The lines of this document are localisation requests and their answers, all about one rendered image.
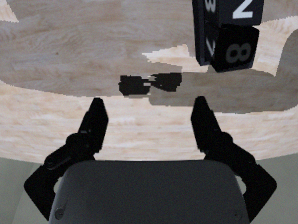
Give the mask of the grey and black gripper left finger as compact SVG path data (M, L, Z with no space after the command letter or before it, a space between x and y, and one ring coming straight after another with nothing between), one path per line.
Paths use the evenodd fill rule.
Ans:
M93 155L102 149L108 122L103 99L95 97L78 132L70 134L66 144L48 155L44 165L25 181L25 191L47 221L56 195L54 185L72 164L95 160Z

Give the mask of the black calendar cube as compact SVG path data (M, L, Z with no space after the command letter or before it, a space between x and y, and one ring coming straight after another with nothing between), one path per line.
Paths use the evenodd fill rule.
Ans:
M264 0L203 0L204 18L220 29L259 26Z
M259 33L253 26L220 29L211 22L205 27L205 57L217 73L250 69Z

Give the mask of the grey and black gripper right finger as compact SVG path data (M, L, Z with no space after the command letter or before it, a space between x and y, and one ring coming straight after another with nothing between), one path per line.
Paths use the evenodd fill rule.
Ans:
M227 164L234 175L242 178L246 185L243 198L251 223L276 190L276 181L256 164L252 154L233 143L229 133L221 131L204 96L195 99L190 119L197 148L204 152L204 159Z

